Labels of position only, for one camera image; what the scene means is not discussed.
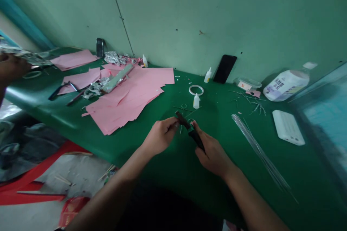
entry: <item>tape roll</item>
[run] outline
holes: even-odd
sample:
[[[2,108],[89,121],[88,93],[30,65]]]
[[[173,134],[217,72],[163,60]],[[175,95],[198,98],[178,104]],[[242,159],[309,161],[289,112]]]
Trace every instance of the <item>tape roll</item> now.
[[[199,85],[192,85],[189,87],[189,93],[192,94],[193,96],[195,96],[196,93],[193,93],[193,91],[191,90],[192,87],[197,87],[197,88],[201,89],[202,92],[200,94],[198,94],[198,96],[201,96],[204,93],[204,89],[202,87],[200,87]]]
[[[31,79],[31,78],[36,78],[38,76],[41,76],[42,72],[41,71],[31,71],[27,73],[26,75],[23,76],[24,79]]]

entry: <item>white plastic bottle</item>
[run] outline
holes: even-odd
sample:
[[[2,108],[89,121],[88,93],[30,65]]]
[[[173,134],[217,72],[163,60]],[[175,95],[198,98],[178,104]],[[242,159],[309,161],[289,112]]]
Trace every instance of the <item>white plastic bottle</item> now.
[[[196,93],[194,97],[193,108],[198,109],[199,107],[200,107],[200,98],[198,94]]]
[[[280,73],[264,88],[263,94],[270,101],[279,102],[288,99],[308,85],[310,70],[316,66],[316,63],[306,62],[301,70],[286,70]]]
[[[142,61],[143,61],[144,66],[148,67],[147,59],[146,59],[145,55],[143,55],[143,54],[142,54]]]
[[[210,77],[211,77],[211,67],[210,67],[210,70],[206,73],[206,76],[205,76],[205,79],[204,79],[204,82],[207,83],[209,80],[210,80]]]

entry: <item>white power bank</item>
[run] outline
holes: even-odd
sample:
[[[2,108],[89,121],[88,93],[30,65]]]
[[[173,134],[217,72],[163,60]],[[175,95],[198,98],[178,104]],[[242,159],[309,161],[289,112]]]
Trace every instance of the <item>white power bank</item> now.
[[[305,141],[292,114],[275,110],[272,112],[278,137],[295,145],[304,145]]]

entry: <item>paper pile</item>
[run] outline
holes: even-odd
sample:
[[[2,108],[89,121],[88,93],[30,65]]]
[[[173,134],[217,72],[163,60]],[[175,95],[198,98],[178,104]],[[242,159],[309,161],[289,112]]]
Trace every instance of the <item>paper pile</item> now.
[[[61,55],[55,59],[52,59],[51,62],[61,71],[66,71],[96,60],[97,57],[91,54],[89,50],[83,50],[80,52]]]
[[[81,90],[87,87],[89,84],[98,81],[103,71],[104,70],[100,71],[99,67],[95,69],[89,69],[89,71],[86,73],[80,73],[80,74],[64,77],[63,83],[67,83],[70,81],[78,90]],[[67,94],[74,91],[76,90],[71,85],[67,85],[60,89],[58,95]]]
[[[105,69],[119,71],[122,67],[104,65]],[[144,107],[164,91],[161,87],[174,84],[173,68],[135,68],[128,74],[129,79],[117,86],[111,93],[101,96],[98,101],[86,106],[104,135],[110,135],[127,122],[135,120]]]

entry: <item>green wall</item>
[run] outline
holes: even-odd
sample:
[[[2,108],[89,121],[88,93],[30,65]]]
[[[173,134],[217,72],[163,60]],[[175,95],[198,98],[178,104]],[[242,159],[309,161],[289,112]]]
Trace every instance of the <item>green wall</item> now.
[[[14,1],[57,46],[94,50],[103,37],[131,53],[115,0]],[[346,60],[347,0],[117,1],[133,52],[156,65],[205,74],[235,55],[231,82],[313,61],[315,81]]]

